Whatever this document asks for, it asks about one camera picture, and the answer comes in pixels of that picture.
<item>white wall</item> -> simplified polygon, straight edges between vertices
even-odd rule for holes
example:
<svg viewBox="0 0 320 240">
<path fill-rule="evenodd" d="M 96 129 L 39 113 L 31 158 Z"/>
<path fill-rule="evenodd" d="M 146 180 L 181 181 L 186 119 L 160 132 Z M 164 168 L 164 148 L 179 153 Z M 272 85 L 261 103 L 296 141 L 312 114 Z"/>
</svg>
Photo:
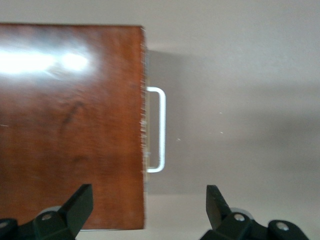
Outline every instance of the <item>white wall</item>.
<svg viewBox="0 0 320 240">
<path fill-rule="evenodd" d="M 143 25 L 151 85 L 167 93 L 146 230 L 78 239 L 198 239 L 207 184 L 264 225 L 318 239 L 319 13 L 318 0 L 0 0 L 1 22 Z"/>
</svg>

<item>screw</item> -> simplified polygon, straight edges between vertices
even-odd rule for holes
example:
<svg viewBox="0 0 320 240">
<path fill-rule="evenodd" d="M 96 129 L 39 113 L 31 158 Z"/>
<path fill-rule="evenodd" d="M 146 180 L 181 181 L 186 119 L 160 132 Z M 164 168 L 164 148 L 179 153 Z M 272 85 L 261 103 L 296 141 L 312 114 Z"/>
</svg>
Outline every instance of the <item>screw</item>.
<svg viewBox="0 0 320 240">
<path fill-rule="evenodd" d="M 243 222 L 245 219 L 244 216 L 242 216 L 241 214 L 237 213 L 234 215 L 235 220 L 239 221 L 239 222 Z"/>
<path fill-rule="evenodd" d="M 0 223 L 0 229 L 5 228 L 6 226 L 8 226 L 8 222 L 7 221 L 4 221 L 4 222 Z"/>
<path fill-rule="evenodd" d="M 41 219 L 42 221 L 45 221 L 45 220 L 49 220 L 50 218 L 52 218 L 52 215 L 49 213 L 49 214 L 43 215 Z"/>
<path fill-rule="evenodd" d="M 283 230 L 283 231 L 288 231 L 289 230 L 288 225 L 283 223 L 283 222 L 281 222 L 281 221 L 277 222 L 276 226 L 278 227 L 278 229 Z"/>
</svg>

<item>drawer handle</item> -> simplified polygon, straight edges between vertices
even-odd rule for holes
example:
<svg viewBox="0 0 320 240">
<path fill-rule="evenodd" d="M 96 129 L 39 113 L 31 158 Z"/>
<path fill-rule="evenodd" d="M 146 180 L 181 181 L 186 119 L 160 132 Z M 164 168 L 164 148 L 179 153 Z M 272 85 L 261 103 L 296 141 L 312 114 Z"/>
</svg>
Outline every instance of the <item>drawer handle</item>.
<svg viewBox="0 0 320 240">
<path fill-rule="evenodd" d="M 148 86 L 146 90 L 159 95 L 159 165 L 150 166 L 146 170 L 147 173 L 158 173 L 164 169 L 166 163 L 166 94 L 154 86 Z"/>
</svg>

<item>clamp jaw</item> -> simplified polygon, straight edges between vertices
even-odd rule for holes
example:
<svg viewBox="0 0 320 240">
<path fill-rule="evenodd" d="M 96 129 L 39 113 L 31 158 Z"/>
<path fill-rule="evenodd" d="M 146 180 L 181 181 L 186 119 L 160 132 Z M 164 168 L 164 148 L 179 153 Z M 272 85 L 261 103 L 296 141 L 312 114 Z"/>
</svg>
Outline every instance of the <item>clamp jaw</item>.
<svg viewBox="0 0 320 240">
<path fill-rule="evenodd" d="M 200 240 L 309 240 L 289 221 L 273 220 L 264 227 L 243 213 L 232 212 L 215 185 L 206 188 L 206 213 L 212 230 Z"/>
<path fill-rule="evenodd" d="M 21 226 L 16 219 L 0 219 L 0 240 L 75 240 L 93 206 L 92 185 L 83 184 L 58 211 L 41 213 Z"/>
</svg>

